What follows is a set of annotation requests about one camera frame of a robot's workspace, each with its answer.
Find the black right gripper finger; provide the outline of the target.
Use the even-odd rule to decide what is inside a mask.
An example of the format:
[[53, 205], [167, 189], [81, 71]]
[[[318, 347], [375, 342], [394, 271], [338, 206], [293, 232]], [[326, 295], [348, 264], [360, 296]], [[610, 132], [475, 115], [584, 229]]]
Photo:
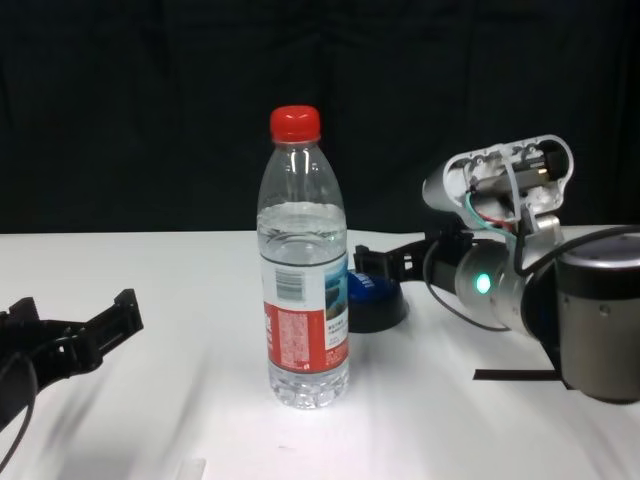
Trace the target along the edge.
[[411, 280], [413, 257], [408, 246], [399, 247], [387, 252], [373, 251], [365, 245], [357, 245], [353, 254], [354, 267], [357, 273], [384, 277], [387, 280]]

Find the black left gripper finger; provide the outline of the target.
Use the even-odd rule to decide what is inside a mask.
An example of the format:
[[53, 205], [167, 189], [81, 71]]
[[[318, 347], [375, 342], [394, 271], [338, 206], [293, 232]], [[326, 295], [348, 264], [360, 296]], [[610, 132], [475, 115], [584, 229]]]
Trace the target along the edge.
[[90, 373], [104, 357], [144, 328], [134, 289], [125, 289], [112, 306], [84, 323], [67, 326], [56, 339], [62, 377]]
[[31, 325], [39, 321], [39, 314], [33, 297], [25, 297], [1, 312], [0, 326], [2, 330]]

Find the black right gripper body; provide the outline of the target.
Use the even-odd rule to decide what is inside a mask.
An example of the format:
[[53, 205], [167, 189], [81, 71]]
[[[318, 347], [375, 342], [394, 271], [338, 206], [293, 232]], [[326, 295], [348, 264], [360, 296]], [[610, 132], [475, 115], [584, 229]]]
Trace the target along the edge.
[[454, 288], [457, 268], [473, 247], [473, 234], [463, 230], [440, 231], [401, 248], [399, 281], [424, 281], [438, 288]]

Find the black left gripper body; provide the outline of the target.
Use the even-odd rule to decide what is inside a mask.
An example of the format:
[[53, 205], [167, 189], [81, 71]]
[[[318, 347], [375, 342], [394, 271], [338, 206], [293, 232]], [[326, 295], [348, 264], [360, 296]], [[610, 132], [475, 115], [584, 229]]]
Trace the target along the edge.
[[46, 320], [9, 329], [1, 337], [1, 427], [6, 428], [42, 390], [61, 381], [56, 339], [70, 322]]

